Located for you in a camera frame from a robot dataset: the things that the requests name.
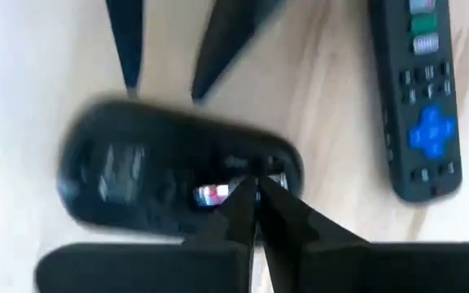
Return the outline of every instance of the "colorful button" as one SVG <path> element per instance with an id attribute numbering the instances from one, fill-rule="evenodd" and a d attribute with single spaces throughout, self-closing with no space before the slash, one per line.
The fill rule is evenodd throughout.
<path id="1" fill-rule="evenodd" d="M 437 31 L 437 14 L 415 16 L 412 19 L 410 31 L 415 36 L 425 33 L 434 33 Z"/>
<path id="2" fill-rule="evenodd" d="M 410 147 L 423 151 L 427 159 L 441 158 L 445 153 L 445 144 L 457 133 L 457 122 L 442 116 L 437 106 L 423 110 L 419 125 L 408 132 Z"/>
<path id="3" fill-rule="evenodd" d="M 430 33 L 414 39 L 414 54 L 417 56 L 436 53 L 439 50 L 439 35 Z"/>
<path id="4" fill-rule="evenodd" d="M 410 0 L 410 13 L 428 13 L 436 9 L 436 0 Z"/>

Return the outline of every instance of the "remote control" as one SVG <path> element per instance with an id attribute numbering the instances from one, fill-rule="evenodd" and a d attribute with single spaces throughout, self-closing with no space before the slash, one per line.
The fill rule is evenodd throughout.
<path id="1" fill-rule="evenodd" d="M 462 181 L 448 0 L 369 0 L 393 189 L 423 203 Z"/>
<path id="2" fill-rule="evenodd" d="M 197 202 L 201 186 L 284 173 L 300 196 L 302 165 L 294 146 L 271 133 L 112 100 L 71 128 L 58 189 L 79 221 L 179 236 L 193 234 L 214 210 Z"/>

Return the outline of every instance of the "small black remote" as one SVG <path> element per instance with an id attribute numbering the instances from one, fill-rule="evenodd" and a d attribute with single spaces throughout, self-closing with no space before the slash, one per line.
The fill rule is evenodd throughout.
<path id="1" fill-rule="evenodd" d="M 302 166 L 294 146 L 271 133 L 118 99 L 74 123 L 58 188 L 79 221 L 178 236 L 193 234 L 214 210 L 197 202 L 200 187 L 284 173 L 300 196 Z"/>
<path id="2" fill-rule="evenodd" d="M 422 203 L 462 181 L 448 0 L 369 0 L 390 178 Z"/>

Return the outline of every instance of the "wooden surface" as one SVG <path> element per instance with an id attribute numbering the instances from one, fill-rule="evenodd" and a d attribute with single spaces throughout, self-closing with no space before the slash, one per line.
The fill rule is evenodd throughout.
<path id="1" fill-rule="evenodd" d="M 270 129 L 305 162 L 304 199 L 370 241 L 469 241 L 469 0 L 450 0 L 464 183 L 413 207 L 386 176 L 364 0 L 289 1 L 202 112 Z M 191 110 L 195 54 L 211 0 L 151 0 L 142 94 Z M 80 241 L 178 239 L 89 230 L 55 191 L 59 143 L 99 93 L 124 91 L 104 1 L 0 0 L 0 292 L 33 291 L 33 267 Z M 253 287 L 270 290 L 261 253 Z"/>

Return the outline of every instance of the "green button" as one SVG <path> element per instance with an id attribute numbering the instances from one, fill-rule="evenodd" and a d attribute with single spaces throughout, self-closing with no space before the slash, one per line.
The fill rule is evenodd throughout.
<path id="1" fill-rule="evenodd" d="M 437 31 L 437 14 L 427 14 L 416 16 L 412 19 L 410 26 L 412 34 L 418 36 L 424 33 L 434 33 Z"/>

